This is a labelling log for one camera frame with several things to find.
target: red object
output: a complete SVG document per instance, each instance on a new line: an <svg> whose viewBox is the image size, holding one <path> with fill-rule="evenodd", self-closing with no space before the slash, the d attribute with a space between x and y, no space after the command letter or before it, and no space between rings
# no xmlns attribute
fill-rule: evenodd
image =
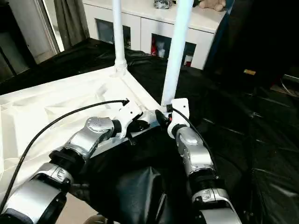
<svg viewBox="0 0 299 224"><path fill-rule="evenodd" d="M157 46L156 46L156 40L152 37L151 38L151 50L150 50L150 54L153 56L157 56Z"/></svg>
<svg viewBox="0 0 299 224"><path fill-rule="evenodd" d="M186 62L186 67L191 67L191 62Z"/></svg>

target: white pole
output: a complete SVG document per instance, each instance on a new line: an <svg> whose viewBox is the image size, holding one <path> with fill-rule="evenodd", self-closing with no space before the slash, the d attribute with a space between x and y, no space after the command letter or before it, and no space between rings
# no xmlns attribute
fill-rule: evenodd
<svg viewBox="0 0 299 224"><path fill-rule="evenodd" d="M162 94L161 105L165 106L174 99L178 84L178 76L183 59L186 33L189 26L193 0L179 0L177 17L169 51L169 58Z"/></svg>
<svg viewBox="0 0 299 224"><path fill-rule="evenodd" d="M115 68L116 71L120 71L127 67L121 22L121 0L113 0L113 30L116 57Z"/></svg>

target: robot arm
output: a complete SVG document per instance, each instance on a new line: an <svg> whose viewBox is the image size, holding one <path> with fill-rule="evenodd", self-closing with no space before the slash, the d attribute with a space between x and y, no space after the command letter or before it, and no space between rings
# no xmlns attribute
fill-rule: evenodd
<svg viewBox="0 0 299 224"><path fill-rule="evenodd" d="M189 117L186 98L172 100L172 108ZM188 177L196 223L241 224L203 140L177 112L172 112L168 134L175 138Z"/></svg>
<svg viewBox="0 0 299 224"><path fill-rule="evenodd" d="M91 117L60 150L50 154L30 180L21 185L8 199L1 224L54 224L65 203L73 178L82 170L102 141L111 137L124 138L128 125L141 115L134 103L127 103L114 120Z"/></svg>

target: curtain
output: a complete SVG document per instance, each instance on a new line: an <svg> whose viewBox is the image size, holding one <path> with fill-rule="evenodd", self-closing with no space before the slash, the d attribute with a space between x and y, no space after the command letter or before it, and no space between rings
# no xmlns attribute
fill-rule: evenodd
<svg viewBox="0 0 299 224"><path fill-rule="evenodd" d="M64 49L89 37L82 0L54 0Z"/></svg>

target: black plastic sheet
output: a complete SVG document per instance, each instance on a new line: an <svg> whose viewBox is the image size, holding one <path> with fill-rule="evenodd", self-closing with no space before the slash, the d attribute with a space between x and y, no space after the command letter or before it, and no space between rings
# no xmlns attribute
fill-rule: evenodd
<svg viewBox="0 0 299 224"><path fill-rule="evenodd" d="M89 39L0 84L0 94L112 66L114 47ZM126 50L128 70L161 101L167 62ZM177 98L208 142L244 224L299 223L298 100L262 88L223 85L182 68ZM176 144L159 127L91 159L72 193L122 224L190 223Z"/></svg>

